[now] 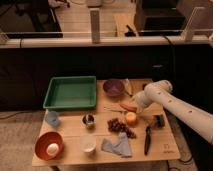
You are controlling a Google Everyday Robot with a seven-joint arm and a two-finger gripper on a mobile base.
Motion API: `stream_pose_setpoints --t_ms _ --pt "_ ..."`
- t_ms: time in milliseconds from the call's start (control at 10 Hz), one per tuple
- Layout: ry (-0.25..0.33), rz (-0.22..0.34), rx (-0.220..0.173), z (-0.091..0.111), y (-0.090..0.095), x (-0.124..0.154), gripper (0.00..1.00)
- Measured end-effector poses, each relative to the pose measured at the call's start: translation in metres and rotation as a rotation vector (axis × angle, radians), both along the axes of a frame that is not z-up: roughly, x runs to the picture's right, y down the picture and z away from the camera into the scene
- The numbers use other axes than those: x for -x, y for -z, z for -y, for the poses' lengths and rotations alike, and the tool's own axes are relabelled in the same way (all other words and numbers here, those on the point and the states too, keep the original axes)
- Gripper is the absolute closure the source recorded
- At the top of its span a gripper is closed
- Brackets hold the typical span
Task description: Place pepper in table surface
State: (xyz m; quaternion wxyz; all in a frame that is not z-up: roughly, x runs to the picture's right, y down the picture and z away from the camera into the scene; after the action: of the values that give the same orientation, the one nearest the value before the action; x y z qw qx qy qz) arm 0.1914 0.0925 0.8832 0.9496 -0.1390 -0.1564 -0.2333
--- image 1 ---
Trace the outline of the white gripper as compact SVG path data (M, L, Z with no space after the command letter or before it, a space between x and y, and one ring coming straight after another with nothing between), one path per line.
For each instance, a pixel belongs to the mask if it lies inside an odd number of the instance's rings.
M135 102L137 106L137 113L142 113L144 109L150 106L151 100L145 95L144 91L137 92L132 100Z

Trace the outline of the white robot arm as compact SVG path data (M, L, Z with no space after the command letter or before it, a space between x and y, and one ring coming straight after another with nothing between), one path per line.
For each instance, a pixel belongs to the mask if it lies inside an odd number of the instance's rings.
M176 98L171 94L172 90L172 84L168 80L161 80L147 84L142 91L133 96L133 99L141 111L153 102L162 105L213 145L213 114Z

